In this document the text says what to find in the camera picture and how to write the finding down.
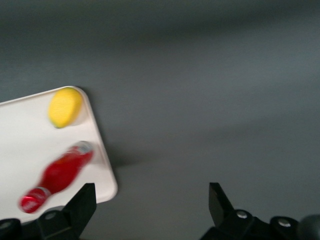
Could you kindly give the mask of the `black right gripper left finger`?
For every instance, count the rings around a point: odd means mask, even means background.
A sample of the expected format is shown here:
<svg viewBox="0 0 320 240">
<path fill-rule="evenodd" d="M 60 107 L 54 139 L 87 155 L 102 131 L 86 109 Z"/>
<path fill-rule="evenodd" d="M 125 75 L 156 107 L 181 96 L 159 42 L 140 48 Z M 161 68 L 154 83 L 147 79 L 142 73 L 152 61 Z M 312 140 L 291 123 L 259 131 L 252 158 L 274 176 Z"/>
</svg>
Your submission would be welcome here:
<svg viewBox="0 0 320 240">
<path fill-rule="evenodd" d="M 50 210 L 36 221 L 40 240 L 79 240 L 96 211 L 94 183 L 86 183 L 61 210 Z"/>
</svg>

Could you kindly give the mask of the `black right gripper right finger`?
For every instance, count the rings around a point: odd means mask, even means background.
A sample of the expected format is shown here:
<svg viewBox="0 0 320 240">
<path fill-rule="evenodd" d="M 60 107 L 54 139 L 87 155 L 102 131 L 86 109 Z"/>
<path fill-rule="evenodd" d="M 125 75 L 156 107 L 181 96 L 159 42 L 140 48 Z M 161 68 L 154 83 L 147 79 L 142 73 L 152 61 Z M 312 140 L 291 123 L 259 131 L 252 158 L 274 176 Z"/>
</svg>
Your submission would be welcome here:
<svg viewBox="0 0 320 240">
<path fill-rule="evenodd" d="M 217 182 L 209 184 L 208 207 L 217 240 L 270 240 L 269 225 L 246 210 L 235 209 Z"/>
</svg>

